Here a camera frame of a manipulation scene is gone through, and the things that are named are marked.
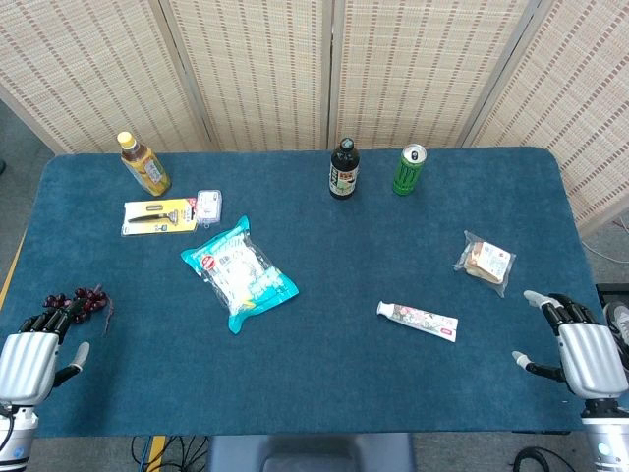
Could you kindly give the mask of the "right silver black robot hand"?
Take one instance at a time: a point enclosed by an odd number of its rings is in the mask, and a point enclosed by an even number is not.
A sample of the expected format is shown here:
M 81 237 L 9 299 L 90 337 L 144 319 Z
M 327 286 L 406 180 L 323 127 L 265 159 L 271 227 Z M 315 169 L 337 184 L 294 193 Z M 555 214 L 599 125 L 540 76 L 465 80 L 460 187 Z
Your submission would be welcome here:
M 545 366 L 526 354 L 512 357 L 523 370 L 565 383 L 583 400 L 617 399 L 628 390 L 628 381 L 610 329 L 599 324 L 584 305 L 563 294 L 526 290 L 528 303 L 540 309 L 556 340 L 560 365 Z

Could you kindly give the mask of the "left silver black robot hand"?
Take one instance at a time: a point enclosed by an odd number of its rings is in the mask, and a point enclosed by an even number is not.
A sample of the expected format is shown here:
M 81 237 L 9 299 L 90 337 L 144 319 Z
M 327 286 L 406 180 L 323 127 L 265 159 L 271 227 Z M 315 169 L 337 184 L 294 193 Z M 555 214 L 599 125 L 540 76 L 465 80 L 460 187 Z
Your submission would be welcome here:
M 78 347 L 74 359 L 57 368 L 59 348 L 72 323 L 67 308 L 43 312 L 23 321 L 9 335 L 1 351 L 1 402 L 15 407 L 34 407 L 51 390 L 79 374 L 85 366 L 89 344 Z

